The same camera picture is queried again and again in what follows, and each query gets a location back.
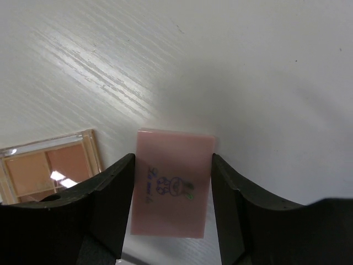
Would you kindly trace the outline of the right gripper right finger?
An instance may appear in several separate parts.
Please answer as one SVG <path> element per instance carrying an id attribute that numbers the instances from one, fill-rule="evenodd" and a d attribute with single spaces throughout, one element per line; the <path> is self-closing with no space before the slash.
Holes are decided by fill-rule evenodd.
<path id="1" fill-rule="evenodd" d="M 223 264 L 351 264 L 352 200 L 301 205 L 212 156 L 212 196 Z"/>

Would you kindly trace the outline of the brown eyeshadow palette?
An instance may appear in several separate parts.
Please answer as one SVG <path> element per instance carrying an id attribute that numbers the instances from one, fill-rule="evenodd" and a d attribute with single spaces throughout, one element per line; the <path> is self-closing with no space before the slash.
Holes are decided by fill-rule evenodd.
<path id="1" fill-rule="evenodd" d="M 94 130 L 1 149 L 1 204 L 41 201 L 103 170 Z"/>

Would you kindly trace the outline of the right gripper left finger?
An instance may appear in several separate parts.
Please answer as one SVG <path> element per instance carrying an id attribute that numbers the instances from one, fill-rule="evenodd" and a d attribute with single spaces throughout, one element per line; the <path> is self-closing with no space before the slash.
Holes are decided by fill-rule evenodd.
<path id="1" fill-rule="evenodd" d="M 2 264 L 115 264 L 121 259 L 135 175 L 130 153 L 39 202 L 1 206 Z"/>

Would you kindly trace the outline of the pink compact case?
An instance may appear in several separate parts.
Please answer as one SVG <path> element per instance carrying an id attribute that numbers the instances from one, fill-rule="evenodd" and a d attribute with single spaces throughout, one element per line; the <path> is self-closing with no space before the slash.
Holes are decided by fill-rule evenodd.
<path id="1" fill-rule="evenodd" d="M 215 143 L 212 135 L 137 132 L 131 234 L 203 238 Z"/>

